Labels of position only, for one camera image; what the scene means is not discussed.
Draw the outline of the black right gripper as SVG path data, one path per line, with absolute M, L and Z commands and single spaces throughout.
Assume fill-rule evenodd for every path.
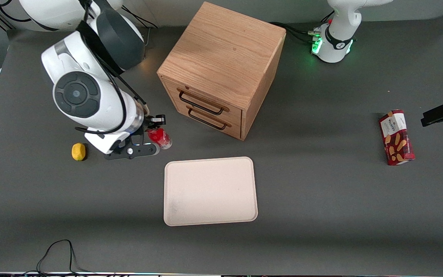
M 166 124 L 167 118 L 165 114 L 156 115 L 155 117 L 147 116 L 140 127 L 128 137 L 128 147 L 142 147 L 144 143 L 149 143 L 149 126 L 151 129 L 157 129 Z

